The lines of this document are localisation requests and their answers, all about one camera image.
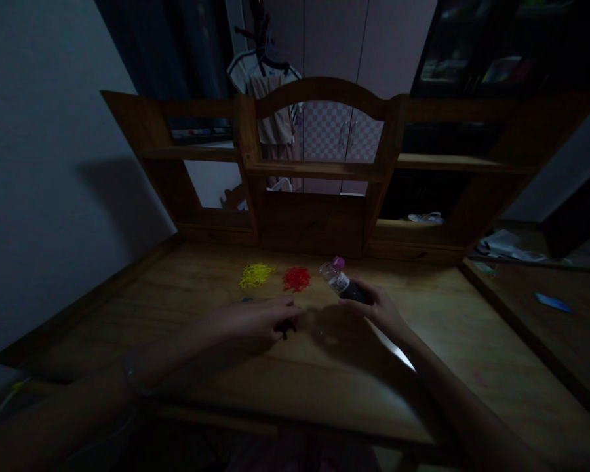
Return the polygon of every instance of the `left hand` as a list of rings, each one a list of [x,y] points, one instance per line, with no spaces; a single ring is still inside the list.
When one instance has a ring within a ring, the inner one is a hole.
[[[302,309],[296,307],[292,296],[239,302],[217,308],[204,318],[212,328],[218,329],[225,339],[264,338],[277,341],[281,332],[275,325],[289,318],[297,318]]]

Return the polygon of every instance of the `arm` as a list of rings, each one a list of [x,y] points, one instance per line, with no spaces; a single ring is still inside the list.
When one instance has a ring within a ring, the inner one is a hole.
[[[339,300],[339,304],[368,317],[404,352],[459,433],[478,469],[548,470],[535,453],[411,330],[383,288],[356,277],[352,281],[368,293],[373,304],[364,305],[354,300]]]
[[[130,354],[135,378],[146,388],[178,370],[199,352],[224,341],[260,337],[277,341],[273,327],[297,317],[292,297],[221,307]],[[125,379],[123,360],[75,382],[0,425],[0,471],[46,470],[77,450],[137,394]]]

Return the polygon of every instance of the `paper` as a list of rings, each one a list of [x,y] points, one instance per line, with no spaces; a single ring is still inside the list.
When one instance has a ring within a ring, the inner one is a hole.
[[[536,292],[536,298],[538,299],[538,301],[541,304],[545,304],[550,307],[557,308],[557,309],[559,309],[561,311],[565,311],[567,313],[572,313],[570,308],[568,307],[568,305],[566,305],[561,300],[558,300],[558,299],[552,298],[552,297],[547,297],[546,295],[542,295],[537,292]]]

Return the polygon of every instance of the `forearm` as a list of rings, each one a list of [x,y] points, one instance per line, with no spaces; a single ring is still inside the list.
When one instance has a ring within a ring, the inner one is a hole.
[[[546,470],[535,453],[407,325],[398,323],[385,331],[446,412],[479,469]]]
[[[164,340],[135,349],[136,381],[155,387],[198,352],[223,341],[200,320]],[[79,380],[0,425],[0,470],[42,470],[85,444],[138,398],[123,360]]]

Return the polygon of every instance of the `wardrobe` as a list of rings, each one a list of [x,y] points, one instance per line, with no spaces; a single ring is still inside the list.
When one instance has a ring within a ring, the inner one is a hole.
[[[244,4],[249,24],[252,17]],[[280,0],[266,5],[280,59],[303,77],[337,77],[390,98],[411,91],[437,0]],[[298,123],[305,161],[374,160],[382,122],[359,110],[336,102],[306,102]],[[367,182],[304,180],[306,193],[364,194],[366,189]]]

